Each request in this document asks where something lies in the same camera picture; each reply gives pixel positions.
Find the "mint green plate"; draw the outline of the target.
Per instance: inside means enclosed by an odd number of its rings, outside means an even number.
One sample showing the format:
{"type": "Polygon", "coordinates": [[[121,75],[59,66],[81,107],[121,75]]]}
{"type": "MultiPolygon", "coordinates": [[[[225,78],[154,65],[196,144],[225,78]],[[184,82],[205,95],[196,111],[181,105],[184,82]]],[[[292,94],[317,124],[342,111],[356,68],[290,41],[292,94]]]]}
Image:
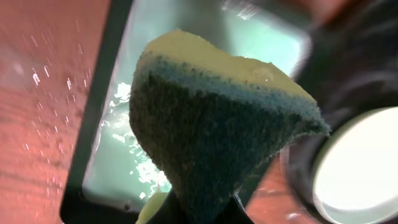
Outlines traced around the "mint green plate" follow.
{"type": "Polygon", "coordinates": [[[397,223],[397,108],[365,112],[336,129],[312,172],[312,199],[326,221],[397,223]]]}

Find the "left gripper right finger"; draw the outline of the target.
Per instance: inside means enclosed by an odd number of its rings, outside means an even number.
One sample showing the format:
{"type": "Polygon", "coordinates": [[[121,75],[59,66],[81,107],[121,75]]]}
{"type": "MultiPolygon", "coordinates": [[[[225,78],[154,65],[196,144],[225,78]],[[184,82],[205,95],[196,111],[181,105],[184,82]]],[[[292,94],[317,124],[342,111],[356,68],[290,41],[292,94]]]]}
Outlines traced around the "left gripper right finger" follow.
{"type": "Polygon", "coordinates": [[[214,224],[254,224],[237,194],[233,195],[224,210],[215,218],[214,224]]]}

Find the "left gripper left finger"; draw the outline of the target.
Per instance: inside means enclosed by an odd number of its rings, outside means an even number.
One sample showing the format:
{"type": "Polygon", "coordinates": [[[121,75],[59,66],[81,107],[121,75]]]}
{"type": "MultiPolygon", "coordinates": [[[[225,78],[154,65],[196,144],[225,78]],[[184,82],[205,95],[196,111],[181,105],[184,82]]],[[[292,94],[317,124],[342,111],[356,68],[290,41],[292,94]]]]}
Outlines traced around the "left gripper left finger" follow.
{"type": "Polygon", "coordinates": [[[152,217],[152,224],[186,224],[185,212],[181,209],[180,202],[172,189],[159,210],[152,217]]]}

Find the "dark green scrub sponge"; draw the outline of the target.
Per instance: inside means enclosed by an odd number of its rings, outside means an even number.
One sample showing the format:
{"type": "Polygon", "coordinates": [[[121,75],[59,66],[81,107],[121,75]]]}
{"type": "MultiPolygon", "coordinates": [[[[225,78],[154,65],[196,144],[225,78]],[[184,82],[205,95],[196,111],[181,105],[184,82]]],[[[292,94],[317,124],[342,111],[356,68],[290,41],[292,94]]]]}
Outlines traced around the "dark green scrub sponge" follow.
{"type": "Polygon", "coordinates": [[[129,123],[189,223],[211,223],[295,138],[330,131],[317,102],[275,65],[232,56],[182,30],[141,53],[129,123]]]}

